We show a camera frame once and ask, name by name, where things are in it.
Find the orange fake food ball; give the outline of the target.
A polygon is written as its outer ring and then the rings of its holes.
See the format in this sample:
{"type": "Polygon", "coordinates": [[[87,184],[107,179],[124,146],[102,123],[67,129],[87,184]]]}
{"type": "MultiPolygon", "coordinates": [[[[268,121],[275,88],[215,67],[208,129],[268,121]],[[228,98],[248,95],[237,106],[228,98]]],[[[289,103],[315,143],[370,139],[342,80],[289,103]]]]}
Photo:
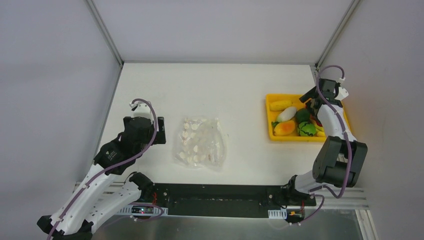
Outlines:
{"type": "Polygon", "coordinates": [[[271,123],[271,126],[273,127],[273,135],[276,137],[288,136],[296,129],[296,123],[294,120],[284,122],[274,121],[271,123]]]}

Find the dark green fake avocado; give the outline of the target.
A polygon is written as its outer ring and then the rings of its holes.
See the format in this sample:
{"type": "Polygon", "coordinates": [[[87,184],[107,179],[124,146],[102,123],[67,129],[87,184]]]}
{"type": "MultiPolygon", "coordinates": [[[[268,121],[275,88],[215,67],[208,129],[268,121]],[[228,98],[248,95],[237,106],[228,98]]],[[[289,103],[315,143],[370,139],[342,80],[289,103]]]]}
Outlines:
{"type": "Polygon", "coordinates": [[[302,122],[308,122],[311,118],[311,114],[306,108],[301,108],[296,112],[294,118],[296,122],[300,124],[302,122]]]}

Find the green fake food ball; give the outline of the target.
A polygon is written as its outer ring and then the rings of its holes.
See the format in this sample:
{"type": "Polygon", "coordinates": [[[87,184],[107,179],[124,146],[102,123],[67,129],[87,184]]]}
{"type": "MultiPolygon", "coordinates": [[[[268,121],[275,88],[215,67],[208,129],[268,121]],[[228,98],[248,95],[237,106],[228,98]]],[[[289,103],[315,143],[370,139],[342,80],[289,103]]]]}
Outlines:
{"type": "Polygon", "coordinates": [[[303,121],[298,124],[297,133],[301,137],[314,137],[317,133],[317,129],[314,124],[303,121]]]}

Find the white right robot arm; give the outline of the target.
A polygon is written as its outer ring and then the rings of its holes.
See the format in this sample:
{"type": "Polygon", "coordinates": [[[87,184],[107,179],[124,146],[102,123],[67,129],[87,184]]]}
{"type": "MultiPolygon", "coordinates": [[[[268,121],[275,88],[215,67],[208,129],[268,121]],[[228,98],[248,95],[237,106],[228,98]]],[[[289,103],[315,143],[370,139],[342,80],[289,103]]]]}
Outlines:
{"type": "Polygon", "coordinates": [[[300,97],[307,110],[322,125],[326,139],[312,169],[292,176],[282,186],[282,198],[288,205],[313,200],[312,192],[323,188],[340,198],[359,179],[368,147],[358,141],[348,127],[340,100],[340,86],[335,80],[321,78],[314,88],[300,97]]]}

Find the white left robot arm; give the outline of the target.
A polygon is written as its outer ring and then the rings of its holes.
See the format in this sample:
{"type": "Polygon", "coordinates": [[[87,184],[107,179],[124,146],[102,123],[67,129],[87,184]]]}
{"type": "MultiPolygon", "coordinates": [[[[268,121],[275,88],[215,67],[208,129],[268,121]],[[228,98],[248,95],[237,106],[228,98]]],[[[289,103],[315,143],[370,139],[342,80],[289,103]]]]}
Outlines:
{"type": "Polygon", "coordinates": [[[49,240],[89,240],[96,230],[124,206],[153,195],[153,182],[143,173],[134,172],[120,190],[100,201],[99,198],[136,159],[152,145],[166,143],[165,120],[145,117],[123,118],[124,130],[104,144],[84,180],[70,199],[54,214],[41,216],[37,226],[49,240]]]}

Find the yellow fake corn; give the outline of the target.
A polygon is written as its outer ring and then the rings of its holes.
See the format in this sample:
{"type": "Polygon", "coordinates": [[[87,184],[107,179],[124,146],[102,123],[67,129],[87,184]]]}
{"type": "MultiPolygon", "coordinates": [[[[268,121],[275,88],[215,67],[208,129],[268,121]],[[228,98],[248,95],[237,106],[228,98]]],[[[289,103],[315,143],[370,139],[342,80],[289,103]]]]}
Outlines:
{"type": "Polygon", "coordinates": [[[269,110],[273,112],[278,112],[278,111],[283,111],[292,106],[293,106],[293,102],[291,100],[278,100],[278,101],[273,101],[269,104],[269,110]]]}

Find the white fake radish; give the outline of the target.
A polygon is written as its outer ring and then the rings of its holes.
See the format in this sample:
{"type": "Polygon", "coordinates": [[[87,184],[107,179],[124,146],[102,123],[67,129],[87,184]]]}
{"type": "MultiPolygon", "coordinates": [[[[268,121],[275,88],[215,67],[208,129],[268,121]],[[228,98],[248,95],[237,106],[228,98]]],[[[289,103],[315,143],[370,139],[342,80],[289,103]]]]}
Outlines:
{"type": "Polygon", "coordinates": [[[279,123],[290,121],[297,113],[297,108],[295,106],[290,106],[283,110],[276,118],[276,121],[279,123]]]}

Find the yellow fake banana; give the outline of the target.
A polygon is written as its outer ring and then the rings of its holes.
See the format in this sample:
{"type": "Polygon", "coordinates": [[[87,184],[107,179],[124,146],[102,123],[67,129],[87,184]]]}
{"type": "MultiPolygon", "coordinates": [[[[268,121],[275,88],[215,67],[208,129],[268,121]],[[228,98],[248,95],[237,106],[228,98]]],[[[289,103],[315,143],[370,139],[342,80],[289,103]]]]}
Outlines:
{"type": "Polygon", "coordinates": [[[324,128],[321,125],[319,125],[316,121],[313,121],[312,124],[314,125],[316,129],[315,135],[320,138],[325,138],[326,134],[324,132],[324,128]]]}

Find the clear zip top bag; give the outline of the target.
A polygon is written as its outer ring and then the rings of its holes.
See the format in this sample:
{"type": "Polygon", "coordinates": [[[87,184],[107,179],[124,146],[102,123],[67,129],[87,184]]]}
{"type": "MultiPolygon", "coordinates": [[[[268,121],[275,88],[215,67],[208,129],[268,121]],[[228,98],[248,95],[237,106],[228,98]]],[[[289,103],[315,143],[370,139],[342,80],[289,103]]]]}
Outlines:
{"type": "Polygon", "coordinates": [[[218,118],[184,117],[174,142],[175,161],[187,168],[220,172],[227,156],[227,140],[218,118]]]}

